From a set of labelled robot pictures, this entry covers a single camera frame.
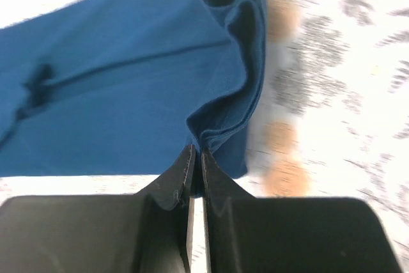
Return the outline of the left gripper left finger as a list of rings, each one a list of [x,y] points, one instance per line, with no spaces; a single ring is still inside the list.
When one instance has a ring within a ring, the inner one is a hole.
[[[2,272],[189,272],[196,151],[135,194],[18,196],[1,206]]]

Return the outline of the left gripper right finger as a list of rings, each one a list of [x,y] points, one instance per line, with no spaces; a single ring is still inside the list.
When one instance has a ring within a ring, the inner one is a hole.
[[[257,198],[201,156],[209,272],[400,272],[377,215],[355,198]]]

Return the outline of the blue t shirt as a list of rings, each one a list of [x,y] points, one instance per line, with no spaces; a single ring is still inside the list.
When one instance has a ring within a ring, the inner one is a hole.
[[[83,0],[1,30],[1,176],[246,174],[266,0]]]

